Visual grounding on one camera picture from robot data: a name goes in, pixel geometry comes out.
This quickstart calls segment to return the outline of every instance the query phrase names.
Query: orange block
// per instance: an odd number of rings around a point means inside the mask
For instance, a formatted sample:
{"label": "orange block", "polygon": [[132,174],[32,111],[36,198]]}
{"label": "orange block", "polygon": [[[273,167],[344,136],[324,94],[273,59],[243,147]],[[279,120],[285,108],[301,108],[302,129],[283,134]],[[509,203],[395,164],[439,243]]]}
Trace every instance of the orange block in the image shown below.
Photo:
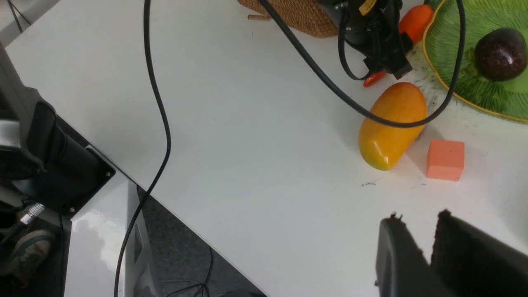
{"label": "orange block", "polygon": [[458,181],[464,171],[464,143],[431,140],[427,154],[427,173],[430,179]]}

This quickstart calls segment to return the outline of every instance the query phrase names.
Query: green plate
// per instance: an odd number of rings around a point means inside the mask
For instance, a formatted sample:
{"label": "green plate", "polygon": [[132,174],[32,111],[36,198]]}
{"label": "green plate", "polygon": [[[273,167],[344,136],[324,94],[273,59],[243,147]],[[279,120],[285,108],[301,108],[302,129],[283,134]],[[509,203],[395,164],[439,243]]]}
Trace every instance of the green plate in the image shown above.
{"label": "green plate", "polygon": [[[528,0],[464,0],[464,8],[466,50],[474,48],[482,37],[501,27],[519,30],[528,41]],[[444,0],[438,5],[423,36],[423,52],[446,88],[455,68],[459,33],[456,1]],[[464,58],[462,69],[469,63]],[[528,70],[503,82],[482,81],[461,71],[455,96],[489,114],[528,123]]]}

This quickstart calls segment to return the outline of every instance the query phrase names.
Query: mango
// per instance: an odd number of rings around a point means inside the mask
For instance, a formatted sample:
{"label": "mango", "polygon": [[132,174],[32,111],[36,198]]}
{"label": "mango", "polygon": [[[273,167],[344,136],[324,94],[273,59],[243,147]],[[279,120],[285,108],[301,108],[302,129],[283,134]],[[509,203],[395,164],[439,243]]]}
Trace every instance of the mango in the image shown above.
{"label": "mango", "polygon": [[[399,82],[385,90],[370,111],[394,122],[411,123],[427,117],[427,102],[417,86]],[[361,156],[378,170],[391,170],[424,127],[394,128],[366,118],[358,139]]]}

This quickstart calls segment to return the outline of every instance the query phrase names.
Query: carrot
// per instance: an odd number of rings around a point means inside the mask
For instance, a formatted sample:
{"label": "carrot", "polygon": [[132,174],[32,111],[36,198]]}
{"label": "carrot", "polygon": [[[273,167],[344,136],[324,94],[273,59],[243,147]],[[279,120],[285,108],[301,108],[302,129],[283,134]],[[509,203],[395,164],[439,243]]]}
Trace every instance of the carrot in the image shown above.
{"label": "carrot", "polygon": [[406,32],[416,45],[423,39],[423,34],[435,12],[427,4],[415,6],[400,21],[400,33]]}
{"label": "carrot", "polygon": [[365,81],[363,82],[363,86],[365,88],[370,87],[371,85],[375,84],[380,79],[382,79],[386,74],[387,74],[387,72],[385,72],[385,71],[374,73],[373,75],[369,76],[369,78],[365,79]]}

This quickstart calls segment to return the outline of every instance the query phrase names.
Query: wicker basket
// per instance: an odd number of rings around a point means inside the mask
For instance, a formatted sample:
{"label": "wicker basket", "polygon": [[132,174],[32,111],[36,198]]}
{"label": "wicker basket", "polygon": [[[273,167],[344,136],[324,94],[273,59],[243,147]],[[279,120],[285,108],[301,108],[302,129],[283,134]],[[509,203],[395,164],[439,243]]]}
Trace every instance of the wicker basket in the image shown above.
{"label": "wicker basket", "polygon": [[[258,0],[238,0],[243,6],[261,16],[249,15],[248,19],[269,20],[270,17]],[[269,0],[286,24],[313,37],[337,35],[337,28],[315,0]]]}

